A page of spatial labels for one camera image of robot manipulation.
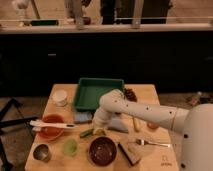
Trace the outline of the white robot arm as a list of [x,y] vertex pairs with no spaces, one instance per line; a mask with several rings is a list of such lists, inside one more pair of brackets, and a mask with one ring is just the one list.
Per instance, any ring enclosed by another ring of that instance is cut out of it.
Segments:
[[190,110],[144,104],[126,100],[124,93],[113,89],[102,95],[93,117],[95,130],[104,129],[113,113],[123,113],[183,137],[179,171],[213,171],[213,104],[201,104]]

